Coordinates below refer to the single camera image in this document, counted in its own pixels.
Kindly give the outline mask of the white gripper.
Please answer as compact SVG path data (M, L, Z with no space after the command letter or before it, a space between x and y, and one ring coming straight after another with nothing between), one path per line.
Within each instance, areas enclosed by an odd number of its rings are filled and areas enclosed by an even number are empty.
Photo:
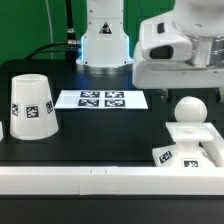
M139 89L224 87L224 34L174 10L143 21L132 83Z

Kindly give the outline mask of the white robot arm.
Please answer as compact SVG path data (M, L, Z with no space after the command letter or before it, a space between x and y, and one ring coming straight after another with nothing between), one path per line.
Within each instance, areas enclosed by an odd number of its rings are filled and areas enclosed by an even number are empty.
M224 0L175 0L141 22L134 53L124 32L124 0L86 0L87 30L77 68L132 71L139 89L224 87Z

